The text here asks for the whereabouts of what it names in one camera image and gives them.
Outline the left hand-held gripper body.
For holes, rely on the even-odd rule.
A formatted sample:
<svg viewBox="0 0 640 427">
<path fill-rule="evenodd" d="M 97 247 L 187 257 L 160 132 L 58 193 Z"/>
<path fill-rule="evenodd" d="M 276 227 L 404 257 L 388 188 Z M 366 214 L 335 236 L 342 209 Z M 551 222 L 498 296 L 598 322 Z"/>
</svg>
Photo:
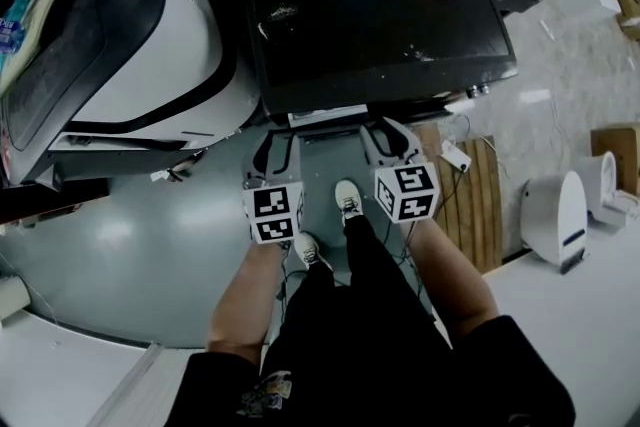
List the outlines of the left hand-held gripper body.
<svg viewBox="0 0 640 427">
<path fill-rule="evenodd" d="M 251 238 L 258 244 L 290 242 L 299 233 L 304 210 L 301 179 L 268 183 L 243 181 L 242 198 Z"/>
</svg>

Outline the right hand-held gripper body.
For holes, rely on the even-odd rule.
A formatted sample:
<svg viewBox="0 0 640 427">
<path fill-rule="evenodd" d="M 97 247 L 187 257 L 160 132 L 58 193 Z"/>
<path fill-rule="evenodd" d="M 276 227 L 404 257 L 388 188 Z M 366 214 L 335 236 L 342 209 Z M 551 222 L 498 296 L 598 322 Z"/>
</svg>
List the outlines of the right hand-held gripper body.
<svg viewBox="0 0 640 427">
<path fill-rule="evenodd" d="M 422 153 L 408 157 L 368 156 L 376 203 L 393 224 L 432 218 L 440 197 L 435 165 Z"/>
</svg>

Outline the white detergent drawer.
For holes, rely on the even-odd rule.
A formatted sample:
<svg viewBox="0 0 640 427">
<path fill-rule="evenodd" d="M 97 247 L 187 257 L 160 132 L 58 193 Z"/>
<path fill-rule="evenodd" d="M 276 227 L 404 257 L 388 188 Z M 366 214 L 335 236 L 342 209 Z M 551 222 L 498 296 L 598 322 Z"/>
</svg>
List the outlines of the white detergent drawer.
<svg viewBox="0 0 640 427">
<path fill-rule="evenodd" d="M 320 109 L 300 113 L 289 113 L 288 122 L 291 128 L 299 128 L 353 116 L 366 115 L 367 113 L 367 105 L 359 104 L 333 109 Z"/>
</svg>

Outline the person's left forearm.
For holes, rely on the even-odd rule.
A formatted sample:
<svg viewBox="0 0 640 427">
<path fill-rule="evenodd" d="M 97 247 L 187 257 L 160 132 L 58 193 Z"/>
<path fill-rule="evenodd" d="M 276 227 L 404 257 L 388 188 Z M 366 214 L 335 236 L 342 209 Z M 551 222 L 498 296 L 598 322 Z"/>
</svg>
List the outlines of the person's left forearm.
<svg viewBox="0 0 640 427">
<path fill-rule="evenodd" d="M 250 245 L 213 311 L 207 351 L 239 356 L 255 366 L 260 364 L 286 254 L 277 243 Z"/>
</svg>

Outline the person's right forearm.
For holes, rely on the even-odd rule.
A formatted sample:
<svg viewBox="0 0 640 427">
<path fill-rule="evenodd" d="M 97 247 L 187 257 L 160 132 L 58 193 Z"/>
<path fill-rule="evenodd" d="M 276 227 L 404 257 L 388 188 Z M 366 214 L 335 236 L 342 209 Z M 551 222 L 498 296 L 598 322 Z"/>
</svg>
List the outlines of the person's right forearm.
<svg viewBox="0 0 640 427">
<path fill-rule="evenodd" d="M 494 296 L 480 272 L 432 219 L 401 227 L 426 293 L 456 345 L 483 323 L 499 316 Z"/>
</svg>

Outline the person's right white shoe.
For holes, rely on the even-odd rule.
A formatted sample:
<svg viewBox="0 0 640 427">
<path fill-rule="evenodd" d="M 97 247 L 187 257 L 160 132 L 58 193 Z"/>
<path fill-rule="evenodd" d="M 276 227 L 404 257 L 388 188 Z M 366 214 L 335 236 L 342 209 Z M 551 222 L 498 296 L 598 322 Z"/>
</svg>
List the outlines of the person's right white shoe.
<svg viewBox="0 0 640 427">
<path fill-rule="evenodd" d="M 340 180 L 335 186 L 335 200 L 340 210 L 342 224 L 348 219 L 363 214 L 362 199 L 359 189 L 350 180 Z"/>
</svg>

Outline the person's white shoe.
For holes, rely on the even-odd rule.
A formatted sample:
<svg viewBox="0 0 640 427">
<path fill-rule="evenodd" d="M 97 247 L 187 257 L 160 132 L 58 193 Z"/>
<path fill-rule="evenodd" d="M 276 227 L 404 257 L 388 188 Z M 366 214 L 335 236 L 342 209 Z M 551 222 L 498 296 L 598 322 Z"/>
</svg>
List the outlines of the person's white shoe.
<svg viewBox="0 0 640 427">
<path fill-rule="evenodd" d="M 324 268 L 333 271 L 329 262 L 321 255 L 320 247 L 314 237 L 307 232 L 299 232 L 293 240 L 294 250 L 304 267 L 309 271 L 312 267 Z"/>
<path fill-rule="evenodd" d="M 335 200 L 340 210 L 342 224 L 348 219 L 363 214 L 362 199 L 359 189 L 350 180 L 340 180 L 335 186 Z"/>
</svg>

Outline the white power strip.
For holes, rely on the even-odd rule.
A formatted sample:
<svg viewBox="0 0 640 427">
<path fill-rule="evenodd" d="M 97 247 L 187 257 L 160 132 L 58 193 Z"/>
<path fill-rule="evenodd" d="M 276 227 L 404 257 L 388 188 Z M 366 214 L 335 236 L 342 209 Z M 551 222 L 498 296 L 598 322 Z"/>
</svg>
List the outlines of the white power strip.
<svg viewBox="0 0 640 427">
<path fill-rule="evenodd" d="M 472 158 L 449 140 L 441 142 L 440 157 L 461 173 L 466 173 L 471 167 Z"/>
</svg>

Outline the person's left white shoe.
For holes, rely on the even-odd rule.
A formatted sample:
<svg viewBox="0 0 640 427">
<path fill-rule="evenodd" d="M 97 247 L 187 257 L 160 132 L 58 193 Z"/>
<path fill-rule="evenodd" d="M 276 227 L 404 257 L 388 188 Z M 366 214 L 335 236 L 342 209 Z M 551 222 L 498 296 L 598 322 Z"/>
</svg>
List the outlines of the person's left white shoe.
<svg viewBox="0 0 640 427">
<path fill-rule="evenodd" d="M 324 268 L 333 271 L 329 262 L 321 255 L 320 247 L 314 237 L 307 232 L 299 232 L 293 240 L 294 250 L 304 267 L 309 271 L 312 267 Z"/>
</svg>

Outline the wooden pallet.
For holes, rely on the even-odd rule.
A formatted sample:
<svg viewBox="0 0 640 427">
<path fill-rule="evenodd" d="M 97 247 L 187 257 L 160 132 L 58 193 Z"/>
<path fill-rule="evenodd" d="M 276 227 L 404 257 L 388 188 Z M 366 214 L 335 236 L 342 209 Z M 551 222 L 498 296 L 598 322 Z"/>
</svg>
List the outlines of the wooden pallet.
<svg viewBox="0 0 640 427">
<path fill-rule="evenodd" d="M 442 199 L 436 222 L 481 273 L 502 265 L 503 221 L 494 137 L 468 139 L 457 148 L 471 158 L 462 172 L 443 157 L 436 170 Z"/>
</svg>

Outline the black washing machine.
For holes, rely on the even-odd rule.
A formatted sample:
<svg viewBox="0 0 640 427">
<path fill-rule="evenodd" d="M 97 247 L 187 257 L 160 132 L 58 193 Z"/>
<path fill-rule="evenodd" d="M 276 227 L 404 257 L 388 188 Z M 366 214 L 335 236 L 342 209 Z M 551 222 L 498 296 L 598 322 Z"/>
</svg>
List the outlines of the black washing machine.
<svg viewBox="0 0 640 427">
<path fill-rule="evenodd" d="M 406 118 L 484 93 L 517 61 L 495 0 L 249 0 L 267 115 L 366 104 Z"/>
</svg>

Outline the person's black trousers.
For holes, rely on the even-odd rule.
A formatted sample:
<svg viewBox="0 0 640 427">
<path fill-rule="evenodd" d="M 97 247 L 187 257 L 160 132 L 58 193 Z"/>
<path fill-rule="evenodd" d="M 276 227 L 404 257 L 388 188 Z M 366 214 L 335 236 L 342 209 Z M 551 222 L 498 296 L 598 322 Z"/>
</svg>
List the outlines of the person's black trousers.
<svg viewBox="0 0 640 427">
<path fill-rule="evenodd" d="M 263 370 L 295 381 L 364 386 L 439 378 L 451 350 L 363 215 L 348 219 L 351 282 L 336 286 L 323 263 L 309 267 L 291 297 Z"/>
</svg>

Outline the white black large appliance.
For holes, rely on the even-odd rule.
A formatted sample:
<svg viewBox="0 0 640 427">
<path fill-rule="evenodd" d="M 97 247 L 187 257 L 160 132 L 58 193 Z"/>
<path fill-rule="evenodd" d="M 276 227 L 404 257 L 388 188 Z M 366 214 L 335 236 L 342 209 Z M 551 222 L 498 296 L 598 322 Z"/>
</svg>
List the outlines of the white black large appliance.
<svg viewBox="0 0 640 427">
<path fill-rule="evenodd" d="M 170 168 L 258 104 L 234 0 L 56 0 L 0 98 L 0 181 L 58 189 Z"/>
</svg>

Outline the person's black shirt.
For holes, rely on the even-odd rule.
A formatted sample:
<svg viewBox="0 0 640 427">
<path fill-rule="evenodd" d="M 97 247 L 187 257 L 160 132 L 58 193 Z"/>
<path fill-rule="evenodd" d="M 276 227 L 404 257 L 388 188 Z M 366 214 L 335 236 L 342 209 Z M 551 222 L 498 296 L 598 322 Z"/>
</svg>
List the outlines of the person's black shirt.
<svg viewBox="0 0 640 427">
<path fill-rule="evenodd" d="M 574 427 L 576 411 L 509 316 L 449 346 L 432 322 L 369 344 L 344 319 L 283 333 L 255 366 L 188 360 L 165 427 Z"/>
</svg>

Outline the small cardboard box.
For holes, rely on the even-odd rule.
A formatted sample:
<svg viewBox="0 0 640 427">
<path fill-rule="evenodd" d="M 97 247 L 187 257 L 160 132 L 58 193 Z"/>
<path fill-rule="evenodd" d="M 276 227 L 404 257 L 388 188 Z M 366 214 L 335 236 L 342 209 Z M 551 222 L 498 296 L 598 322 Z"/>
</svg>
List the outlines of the small cardboard box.
<svg viewBox="0 0 640 427">
<path fill-rule="evenodd" d="M 640 121 L 592 129 L 591 155 L 614 155 L 618 188 L 640 197 Z"/>
<path fill-rule="evenodd" d="M 632 41 L 640 42 L 640 0 L 617 0 L 620 13 L 616 16 L 624 35 Z"/>
</svg>

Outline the pale cloth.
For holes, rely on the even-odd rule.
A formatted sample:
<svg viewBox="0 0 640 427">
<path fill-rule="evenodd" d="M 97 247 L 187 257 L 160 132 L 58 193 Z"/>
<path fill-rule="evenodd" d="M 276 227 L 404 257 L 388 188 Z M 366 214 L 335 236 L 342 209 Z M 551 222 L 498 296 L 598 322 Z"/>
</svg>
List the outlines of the pale cloth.
<svg viewBox="0 0 640 427">
<path fill-rule="evenodd" d="M 11 54 L 0 71 L 0 98 L 36 57 L 45 23 L 56 0 L 30 0 L 20 20 L 25 37 L 20 48 Z"/>
</svg>

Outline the white cylinder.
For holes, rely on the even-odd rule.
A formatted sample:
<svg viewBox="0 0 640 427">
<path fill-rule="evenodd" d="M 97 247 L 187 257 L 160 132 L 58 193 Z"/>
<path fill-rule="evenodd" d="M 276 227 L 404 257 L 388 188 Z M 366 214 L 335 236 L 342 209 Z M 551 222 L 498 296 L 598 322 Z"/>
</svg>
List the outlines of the white cylinder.
<svg viewBox="0 0 640 427">
<path fill-rule="evenodd" d="M 29 291 L 19 276 L 0 277 L 0 326 L 30 304 Z"/>
</svg>

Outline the clear water bottle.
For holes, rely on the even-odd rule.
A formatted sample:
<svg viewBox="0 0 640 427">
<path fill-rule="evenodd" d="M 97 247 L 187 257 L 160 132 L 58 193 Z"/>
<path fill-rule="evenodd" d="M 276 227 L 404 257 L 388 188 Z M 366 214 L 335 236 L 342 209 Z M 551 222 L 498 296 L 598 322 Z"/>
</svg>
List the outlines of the clear water bottle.
<svg viewBox="0 0 640 427">
<path fill-rule="evenodd" d="M 14 0 L 0 18 L 0 54 L 15 53 L 24 40 L 25 29 L 21 24 L 30 0 Z"/>
</svg>

